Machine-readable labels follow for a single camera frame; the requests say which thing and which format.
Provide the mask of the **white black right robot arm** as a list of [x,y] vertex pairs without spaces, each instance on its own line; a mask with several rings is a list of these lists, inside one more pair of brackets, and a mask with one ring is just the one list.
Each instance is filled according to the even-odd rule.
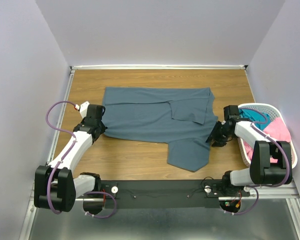
[[253,148],[248,168],[229,170],[213,190],[231,196],[245,187],[277,188],[288,185],[293,179],[290,143],[270,137],[245,118],[217,121],[206,142],[213,147],[224,147],[229,138],[241,138]]

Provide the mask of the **grey-blue t-shirt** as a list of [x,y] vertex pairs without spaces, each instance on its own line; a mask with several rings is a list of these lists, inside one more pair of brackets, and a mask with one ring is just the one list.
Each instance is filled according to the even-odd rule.
[[209,163],[207,139],[218,117],[210,88],[106,87],[105,135],[165,143],[167,163],[196,172]]

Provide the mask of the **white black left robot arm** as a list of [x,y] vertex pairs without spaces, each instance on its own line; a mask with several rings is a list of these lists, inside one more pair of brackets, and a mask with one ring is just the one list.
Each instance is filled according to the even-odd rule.
[[69,212],[75,200],[84,194],[97,197],[102,188],[99,174],[84,172],[74,178],[73,171],[84,153],[106,131],[102,122],[106,108],[87,101],[73,106],[79,112],[81,122],[69,132],[71,138],[59,155],[35,171],[34,205],[55,214]]

